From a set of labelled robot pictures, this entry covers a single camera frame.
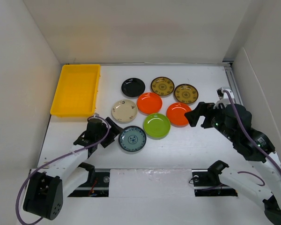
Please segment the blue white patterned plate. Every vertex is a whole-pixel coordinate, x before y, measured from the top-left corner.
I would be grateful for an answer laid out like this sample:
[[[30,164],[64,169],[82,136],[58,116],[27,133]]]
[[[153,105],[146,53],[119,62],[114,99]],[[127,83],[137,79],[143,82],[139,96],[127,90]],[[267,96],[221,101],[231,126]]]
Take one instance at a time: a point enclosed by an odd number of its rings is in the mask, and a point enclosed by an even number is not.
[[[138,152],[143,149],[146,142],[146,133],[138,126],[127,126],[120,132],[118,136],[118,143],[126,152]]]

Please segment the cream floral plate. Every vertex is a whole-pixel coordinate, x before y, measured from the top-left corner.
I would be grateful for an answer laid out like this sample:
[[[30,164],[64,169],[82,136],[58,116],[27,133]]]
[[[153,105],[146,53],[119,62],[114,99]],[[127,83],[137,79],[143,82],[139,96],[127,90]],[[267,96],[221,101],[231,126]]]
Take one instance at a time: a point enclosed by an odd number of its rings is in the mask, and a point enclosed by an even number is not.
[[[117,101],[111,108],[113,118],[119,122],[130,122],[138,113],[137,105],[129,99]]]

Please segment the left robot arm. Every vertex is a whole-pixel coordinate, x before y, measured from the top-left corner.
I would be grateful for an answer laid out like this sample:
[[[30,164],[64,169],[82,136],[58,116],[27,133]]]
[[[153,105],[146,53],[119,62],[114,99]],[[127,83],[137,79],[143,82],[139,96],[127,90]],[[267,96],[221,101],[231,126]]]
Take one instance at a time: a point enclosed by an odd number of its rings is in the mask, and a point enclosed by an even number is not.
[[[67,154],[31,172],[21,187],[21,190],[26,191],[23,210],[40,219],[54,220],[66,197],[80,185],[96,183],[95,167],[86,163],[86,160],[97,150],[98,145],[106,148],[113,143],[122,130],[109,117],[88,118],[86,130],[74,141]]]

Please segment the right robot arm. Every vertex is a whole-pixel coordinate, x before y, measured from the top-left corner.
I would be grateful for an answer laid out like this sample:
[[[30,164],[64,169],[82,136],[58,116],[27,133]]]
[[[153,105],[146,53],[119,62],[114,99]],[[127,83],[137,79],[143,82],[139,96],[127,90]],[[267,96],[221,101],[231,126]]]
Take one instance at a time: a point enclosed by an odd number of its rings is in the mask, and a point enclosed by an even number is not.
[[[191,127],[201,116],[205,118],[201,127],[215,128],[231,141],[237,153],[258,171],[267,188],[247,180],[220,160],[208,167],[208,181],[237,190],[255,202],[272,224],[281,225],[281,164],[269,138],[251,127],[252,114],[239,104],[215,108],[213,103],[205,102],[185,113]]]

